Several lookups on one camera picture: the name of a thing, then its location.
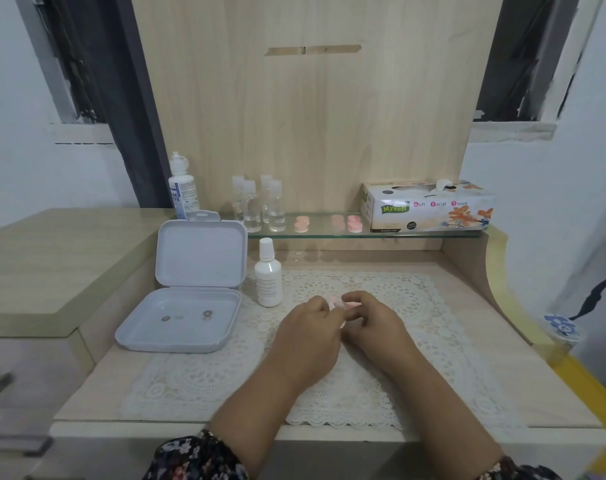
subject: open plastic case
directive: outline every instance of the open plastic case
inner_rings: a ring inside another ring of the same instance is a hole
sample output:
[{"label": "open plastic case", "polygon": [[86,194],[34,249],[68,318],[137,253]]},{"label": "open plastic case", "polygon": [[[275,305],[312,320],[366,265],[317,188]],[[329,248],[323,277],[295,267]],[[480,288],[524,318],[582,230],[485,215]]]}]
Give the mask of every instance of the open plastic case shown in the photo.
[{"label": "open plastic case", "polygon": [[123,347],[144,352],[207,353],[225,345],[241,305],[247,229],[201,210],[196,221],[167,221],[158,230],[151,292],[116,330]]}]

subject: case lid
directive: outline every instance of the case lid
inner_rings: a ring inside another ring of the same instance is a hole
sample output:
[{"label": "case lid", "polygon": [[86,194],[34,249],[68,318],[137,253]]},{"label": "case lid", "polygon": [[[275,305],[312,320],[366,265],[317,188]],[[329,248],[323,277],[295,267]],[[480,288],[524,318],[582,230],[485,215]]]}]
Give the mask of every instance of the case lid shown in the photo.
[{"label": "case lid", "polygon": [[195,218],[167,221],[158,230],[156,279],[164,286],[239,286],[247,268],[247,229],[209,210]]}]

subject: sleeve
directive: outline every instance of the sleeve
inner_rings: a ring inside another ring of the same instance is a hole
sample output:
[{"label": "sleeve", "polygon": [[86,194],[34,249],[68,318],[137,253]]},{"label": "sleeve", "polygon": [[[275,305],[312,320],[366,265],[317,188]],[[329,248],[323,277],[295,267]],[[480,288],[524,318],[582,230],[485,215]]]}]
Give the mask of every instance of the sleeve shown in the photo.
[{"label": "sleeve", "polygon": [[143,480],[248,480],[234,452],[204,429],[160,445]]},{"label": "sleeve", "polygon": [[540,465],[515,465],[509,456],[504,456],[491,470],[478,477],[478,480],[561,480],[561,477]]}]

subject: wooden table top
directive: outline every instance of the wooden table top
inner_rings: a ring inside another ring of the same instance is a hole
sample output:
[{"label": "wooden table top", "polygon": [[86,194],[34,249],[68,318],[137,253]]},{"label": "wooden table top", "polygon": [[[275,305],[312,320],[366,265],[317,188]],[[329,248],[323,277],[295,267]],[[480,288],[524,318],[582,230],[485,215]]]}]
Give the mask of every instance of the wooden table top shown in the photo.
[{"label": "wooden table top", "polygon": [[[256,256],[250,254],[248,269]],[[601,423],[557,377],[532,348],[447,261],[439,251],[289,251],[277,253],[284,269],[319,271],[402,271],[428,275],[452,313],[464,327],[477,350],[511,398],[527,425],[533,428],[601,428]],[[83,428],[107,428],[115,431],[120,422],[120,404],[132,382],[143,371],[152,354],[131,352],[118,345],[112,347],[85,384],[72,396],[56,416],[57,425],[83,422]],[[176,425],[154,422],[127,422],[119,433],[128,434],[132,423],[149,424],[158,436],[176,433]],[[338,433],[325,431],[333,437]],[[400,432],[365,434],[366,439],[393,440]]]},{"label": "wooden table top", "polygon": [[50,209],[0,228],[0,337],[66,337],[152,255],[166,209]]}]

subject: bottle label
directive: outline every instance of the bottle label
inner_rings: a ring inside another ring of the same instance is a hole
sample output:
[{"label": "bottle label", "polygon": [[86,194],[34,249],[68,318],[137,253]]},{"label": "bottle label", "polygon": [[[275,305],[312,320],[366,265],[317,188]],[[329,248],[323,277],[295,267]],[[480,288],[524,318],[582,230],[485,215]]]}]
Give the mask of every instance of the bottle label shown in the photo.
[{"label": "bottle label", "polygon": [[279,292],[282,292],[283,281],[281,277],[272,280],[261,280],[256,278],[256,289],[259,296],[263,298],[272,298],[277,296]]},{"label": "bottle label", "polygon": [[174,207],[176,207],[176,214],[179,219],[185,219],[186,214],[200,210],[194,182],[187,184],[175,183],[171,188],[171,197],[173,198]]}]

